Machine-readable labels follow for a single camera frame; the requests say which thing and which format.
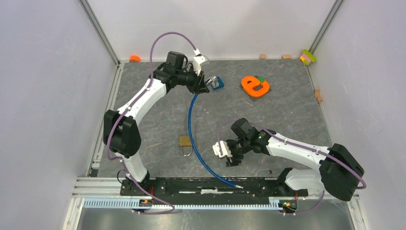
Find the blue cable lock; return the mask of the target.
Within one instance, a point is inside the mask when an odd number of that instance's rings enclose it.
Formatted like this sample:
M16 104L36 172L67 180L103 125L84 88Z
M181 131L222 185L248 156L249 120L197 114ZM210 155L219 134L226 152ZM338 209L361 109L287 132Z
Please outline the blue cable lock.
M189 134L189 138L191 141L193 152L195 153L195 155L198 158L201 165L211 174L213 179L215 178L230 187L234 187L237 189L243 189L242 186L234 184L231 181L216 174L210 168L210 166L205 162L205 160L202 156L202 151L199 151L199 147L208 147L209 146L208 143L210 140L213 139L213 137L212 137L212 133L201 132L201 128L199 128L198 125L202 125L203 124L202 122L198 122L198 124L196 124L196 125L192 124L192 121L198 121L199 118L202 118L202 116L199 115L199 111L197 111L196 113L193 113L194 105L196 103L197 98L198 98L198 94L196 93L193 96L192 101L190 103L189 110L188 110L188 116L187 116L187 128L188 128L188 134Z

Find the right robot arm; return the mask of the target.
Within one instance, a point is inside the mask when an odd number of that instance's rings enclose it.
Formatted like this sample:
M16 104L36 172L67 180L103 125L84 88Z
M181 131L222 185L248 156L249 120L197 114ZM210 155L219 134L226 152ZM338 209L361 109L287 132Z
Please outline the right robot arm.
M343 145L307 144L274 130L255 126L245 118L233 122L236 139L218 140L216 154L227 157L229 166L239 165L249 152L285 158L308 167L286 168L279 175L277 191L288 196L293 191L322 190L342 201L350 201L356 190L366 189L364 169Z

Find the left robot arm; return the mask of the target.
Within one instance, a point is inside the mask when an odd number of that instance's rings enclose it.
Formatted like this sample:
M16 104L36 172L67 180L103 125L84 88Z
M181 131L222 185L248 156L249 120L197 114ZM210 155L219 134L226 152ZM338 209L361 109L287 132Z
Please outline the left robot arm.
M138 154L142 139L139 124L153 105L176 86L185 86L190 93L208 93L202 66L209 59L195 50L195 57L188 61L183 53L170 51L166 61L150 74L145 85L125 105L104 114L103 142L120 159L128 177L133 180L132 189L138 195L150 190L146 179L148 171Z

